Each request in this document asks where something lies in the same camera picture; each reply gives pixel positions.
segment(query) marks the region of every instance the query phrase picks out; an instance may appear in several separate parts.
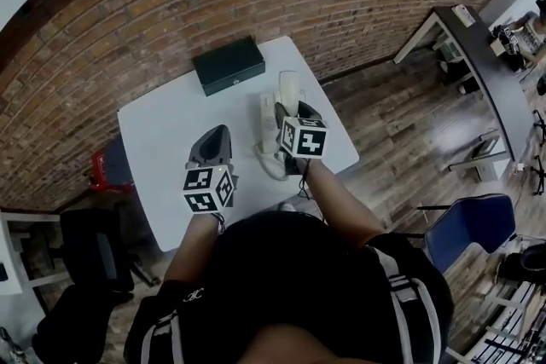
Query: white table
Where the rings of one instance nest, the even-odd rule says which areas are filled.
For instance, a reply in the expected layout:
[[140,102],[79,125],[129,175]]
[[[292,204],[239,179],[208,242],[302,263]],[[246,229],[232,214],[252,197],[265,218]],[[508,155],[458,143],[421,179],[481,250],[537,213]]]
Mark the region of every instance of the white table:
[[25,238],[25,234],[10,234],[8,222],[58,222],[59,216],[48,214],[14,214],[0,211],[0,263],[6,269],[8,279],[0,282],[0,296],[21,294],[25,289],[42,286],[69,278],[67,272],[51,274],[29,280],[20,253],[14,246],[15,238]]
[[138,196],[161,250],[180,245],[192,212],[183,201],[182,177],[194,143],[208,130],[228,126],[232,163],[240,177],[226,224],[269,208],[298,191],[300,176],[278,182],[267,176],[253,153],[261,139],[262,91],[279,88],[279,72],[299,72],[305,100],[330,129],[324,163],[335,173],[358,161],[357,150],[301,53],[289,37],[262,43],[265,73],[209,97],[195,71],[136,99],[118,113],[121,135]]

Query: blue chair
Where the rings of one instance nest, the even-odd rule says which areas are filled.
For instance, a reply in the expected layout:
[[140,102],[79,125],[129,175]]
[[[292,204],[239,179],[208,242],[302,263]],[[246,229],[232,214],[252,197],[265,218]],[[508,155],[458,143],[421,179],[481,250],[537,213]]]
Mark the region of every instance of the blue chair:
[[515,231],[514,208],[505,194],[487,194],[457,200],[453,205],[422,206],[420,210],[447,210],[424,234],[402,234],[424,238],[434,266],[445,272],[471,243],[493,253]]

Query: black shirt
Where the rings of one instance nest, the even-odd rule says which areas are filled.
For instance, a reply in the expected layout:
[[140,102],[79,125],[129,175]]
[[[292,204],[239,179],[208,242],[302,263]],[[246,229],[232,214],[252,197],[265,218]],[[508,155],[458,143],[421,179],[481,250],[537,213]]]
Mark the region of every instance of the black shirt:
[[[401,273],[422,280],[433,299],[446,345],[453,303],[444,277],[405,238],[369,241],[394,257]],[[265,212],[229,227],[196,285],[169,282],[145,298],[125,344],[129,364],[141,361],[142,338],[161,317],[178,312],[185,364],[235,363],[256,333],[276,323],[304,328],[337,356],[401,362],[389,283],[369,247],[352,250],[316,217]],[[420,303],[407,317],[414,361],[429,361],[432,334]],[[170,340],[154,342],[150,364],[171,356]]]

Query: person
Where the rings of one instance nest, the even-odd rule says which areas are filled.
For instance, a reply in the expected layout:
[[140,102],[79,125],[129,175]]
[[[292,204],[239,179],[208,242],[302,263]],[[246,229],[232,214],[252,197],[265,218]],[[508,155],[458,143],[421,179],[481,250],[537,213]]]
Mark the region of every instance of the person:
[[[159,293],[141,302],[128,364],[407,362],[376,250],[425,284],[446,347],[453,302],[444,277],[322,161],[297,162],[326,223],[284,205],[218,235],[215,216],[193,216]],[[413,361],[433,362],[423,303],[404,305]]]
[[[546,55],[546,0],[537,0],[537,6],[540,14],[529,11],[507,25],[518,40],[520,52],[514,55],[503,54],[503,58],[515,72],[525,67],[527,62],[538,64]],[[479,86],[475,78],[470,78],[460,84],[458,89],[462,94],[468,94],[479,90]]]

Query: black chair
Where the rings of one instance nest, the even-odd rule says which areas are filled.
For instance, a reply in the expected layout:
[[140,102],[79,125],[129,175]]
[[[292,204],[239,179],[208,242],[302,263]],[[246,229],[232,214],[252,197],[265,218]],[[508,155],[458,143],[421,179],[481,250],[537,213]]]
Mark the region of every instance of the black chair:
[[32,337],[43,364],[96,364],[102,358],[113,309],[132,294],[69,286]]
[[44,364],[96,364],[113,309],[133,297],[131,272],[150,287],[160,281],[147,278],[138,258],[125,249],[118,211],[64,212],[61,231],[63,246],[48,253],[62,257],[74,285],[40,322],[32,345]]
[[63,246],[48,252],[52,259],[63,259],[74,284],[130,292],[134,287],[131,272],[149,287],[159,284],[140,270],[138,256],[125,249],[117,208],[63,212],[61,231]]

